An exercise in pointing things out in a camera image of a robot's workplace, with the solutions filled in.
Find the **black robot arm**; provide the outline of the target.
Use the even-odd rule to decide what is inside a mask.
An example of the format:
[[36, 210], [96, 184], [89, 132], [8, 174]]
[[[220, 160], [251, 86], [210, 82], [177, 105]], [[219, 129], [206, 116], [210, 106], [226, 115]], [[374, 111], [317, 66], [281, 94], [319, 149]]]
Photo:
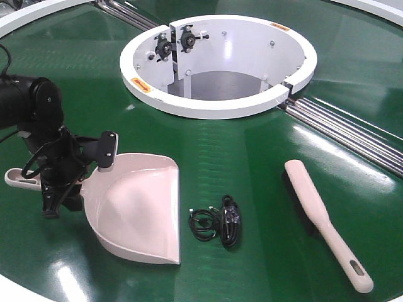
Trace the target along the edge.
[[104, 131], [94, 138], [71, 133], [64, 125], [61, 91], [51, 80], [2, 75], [1, 128], [11, 126], [31, 153], [22, 178], [40, 178], [43, 216], [59, 218], [61, 206], [81, 211], [81, 181], [93, 162], [101, 169], [112, 168], [118, 134]]

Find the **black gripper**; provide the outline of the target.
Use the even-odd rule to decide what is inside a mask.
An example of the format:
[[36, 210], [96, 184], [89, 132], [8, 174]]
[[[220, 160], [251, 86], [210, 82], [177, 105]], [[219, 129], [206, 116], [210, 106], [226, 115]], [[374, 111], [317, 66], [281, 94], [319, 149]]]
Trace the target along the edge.
[[53, 137], [33, 137], [30, 178], [41, 177], [42, 215], [46, 219], [60, 217], [60, 207], [69, 211], [82, 211], [81, 184], [75, 184], [88, 173], [92, 162], [99, 172], [113, 169], [118, 151], [118, 133], [104, 131], [99, 138], [74, 135], [64, 125]]

